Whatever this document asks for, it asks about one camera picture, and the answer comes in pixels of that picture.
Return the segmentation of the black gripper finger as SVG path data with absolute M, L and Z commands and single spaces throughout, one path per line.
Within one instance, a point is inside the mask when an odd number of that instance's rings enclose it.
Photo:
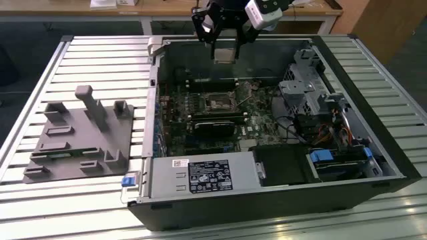
M 238 60 L 240 56 L 240 47 L 247 43 L 254 43 L 258 37 L 258 30 L 254 28 L 250 23 L 250 27 L 244 27 L 249 17 L 244 14 L 239 14 L 235 17 L 235 46 L 234 46 L 234 58 Z
M 223 8 L 218 4 L 207 7 L 195 6 L 191 8 L 191 20 L 195 27 L 196 37 L 200 42 L 211 45 L 210 58 L 215 58 L 216 40 L 223 30 Z M 204 23 L 210 21 L 210 30 L 206 31 Z

